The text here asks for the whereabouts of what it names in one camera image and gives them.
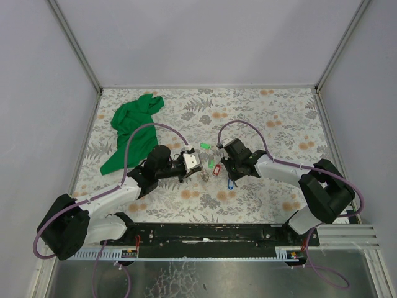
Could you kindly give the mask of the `red key tag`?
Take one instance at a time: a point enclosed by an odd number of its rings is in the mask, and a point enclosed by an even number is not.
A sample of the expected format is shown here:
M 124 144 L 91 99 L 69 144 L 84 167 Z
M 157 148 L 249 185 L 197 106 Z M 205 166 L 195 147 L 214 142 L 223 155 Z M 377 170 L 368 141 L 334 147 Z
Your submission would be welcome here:
M 214 175 L 215 177 L 217 177 L 217 176 L 219 175 L 219 173 L 220 173 L 220 170 L 221 170 L 221 165 L 220 165 L 220 164 L 217 164 L 217 165 L 214 167 L 214 170 L 213 170 L 212 175 Z

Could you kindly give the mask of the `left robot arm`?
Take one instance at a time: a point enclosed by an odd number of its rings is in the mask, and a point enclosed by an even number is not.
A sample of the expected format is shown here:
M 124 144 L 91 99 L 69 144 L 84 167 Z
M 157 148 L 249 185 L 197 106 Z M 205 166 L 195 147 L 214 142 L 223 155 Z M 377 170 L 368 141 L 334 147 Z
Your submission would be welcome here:
M 165 145 L 156 145 L 147 158 L 123 176 L 121 183 L 101 191 L 72 198 L 62 194 L 52 204 L 37 228 L 37 235 L 59 260 L 67 260 L 84 245 L 102 240 L 118 240 L 127 223 L 111 210 L 138 200 L 158 186 L 159 180 L 176 177 L 179 182 L 202 169 L 193 149 L 171 158 Z

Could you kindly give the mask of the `blue key tag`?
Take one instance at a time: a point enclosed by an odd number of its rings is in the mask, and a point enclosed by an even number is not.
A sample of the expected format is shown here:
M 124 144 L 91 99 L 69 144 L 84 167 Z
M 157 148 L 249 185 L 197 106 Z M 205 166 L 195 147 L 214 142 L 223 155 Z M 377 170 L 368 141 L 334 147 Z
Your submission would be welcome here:
M 228 189 L 233 190 L 234 189 L 234 181 L 232 179 L 228 180 Z

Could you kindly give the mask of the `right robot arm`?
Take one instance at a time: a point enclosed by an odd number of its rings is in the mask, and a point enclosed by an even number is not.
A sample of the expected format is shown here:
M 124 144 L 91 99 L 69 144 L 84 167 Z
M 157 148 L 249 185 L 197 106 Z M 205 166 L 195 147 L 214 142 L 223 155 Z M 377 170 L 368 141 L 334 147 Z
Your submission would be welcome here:
M 274 161 L 265 150 L 252 152 L 238 138 L 219 143 L 218 148 L 226 153 L 221 163 L 232 181 L 252 176 L 275 179 L 301 189 L 306 206 L 287 221 L 290 229 L 299 235 L 319 224 L 333 223 L 355 198 L 353 188 L 327 159 L 312 166 Z

